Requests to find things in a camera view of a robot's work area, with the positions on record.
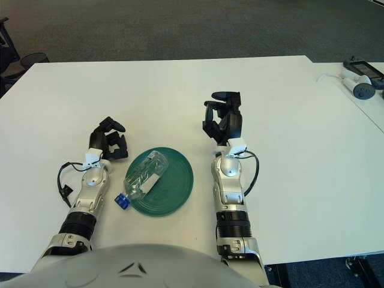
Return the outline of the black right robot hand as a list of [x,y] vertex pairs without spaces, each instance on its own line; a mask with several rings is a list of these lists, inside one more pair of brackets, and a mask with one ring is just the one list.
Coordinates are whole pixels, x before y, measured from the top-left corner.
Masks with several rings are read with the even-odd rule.
[[239,92],[213,92],[214,101],[205,101],[205,120],[202,121],[203,131],[218,146],[225,146],[229,139],[241,137],[242,115],[241,95]]

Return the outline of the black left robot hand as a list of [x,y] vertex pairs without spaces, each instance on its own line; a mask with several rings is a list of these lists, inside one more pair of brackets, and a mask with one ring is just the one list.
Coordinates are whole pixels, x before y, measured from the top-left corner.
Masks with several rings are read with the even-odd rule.
[[102,159],[119,160],[128,157],[125,128],[111,117],[106,117],[91,133],[89,148],[102,151]]

